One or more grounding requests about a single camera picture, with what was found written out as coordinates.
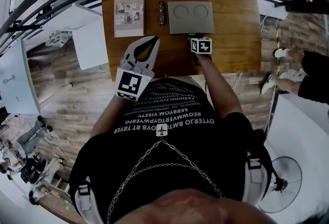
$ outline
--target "gray tray with circles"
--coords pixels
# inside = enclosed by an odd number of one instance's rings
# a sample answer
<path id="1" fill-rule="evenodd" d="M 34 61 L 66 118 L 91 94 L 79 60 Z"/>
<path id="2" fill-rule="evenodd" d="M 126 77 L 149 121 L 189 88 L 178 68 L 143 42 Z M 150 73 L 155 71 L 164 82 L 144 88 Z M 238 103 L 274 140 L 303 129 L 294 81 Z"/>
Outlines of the gray tray with circles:
<path id="1" fill-rule="evenodd" d="M 211 2 L 168 2 L 170 34 L 214 33 Z"/>

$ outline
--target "desk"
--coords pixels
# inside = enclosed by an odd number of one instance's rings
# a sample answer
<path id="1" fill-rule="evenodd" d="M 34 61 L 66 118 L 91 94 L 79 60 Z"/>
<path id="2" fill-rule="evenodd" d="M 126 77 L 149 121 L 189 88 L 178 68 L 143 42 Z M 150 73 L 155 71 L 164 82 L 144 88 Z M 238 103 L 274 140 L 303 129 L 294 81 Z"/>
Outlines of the desk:
<path id="1" fill-rule="evenodd" d="M 213 62 L 222 73 L 255 72 L 261 67 L 260 15 L 257 0 L 145 0 L 145 36 L 157 35 L 160 49 L 153 71 L 155 77 L 201 74 L 190 54 L 187 36 L 170 35 L 167 25 L 159 26 L 159 1 L 212 2 L 215 34 Z M 112 79 L 128 45 L 140 37 L 114 38 L 114 0 L 102 0 L 104 34 Z"/>

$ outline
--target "book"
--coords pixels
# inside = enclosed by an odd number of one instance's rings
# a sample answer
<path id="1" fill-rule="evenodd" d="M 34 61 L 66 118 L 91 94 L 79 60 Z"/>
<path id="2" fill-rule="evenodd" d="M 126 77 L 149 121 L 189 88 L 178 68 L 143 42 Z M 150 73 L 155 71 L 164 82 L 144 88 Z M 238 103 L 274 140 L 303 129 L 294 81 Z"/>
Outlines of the book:
<path id="1" fill-rule="evenodd" d="M 144 36 L 144 0 L 114 0 L 114 37 Z"/>

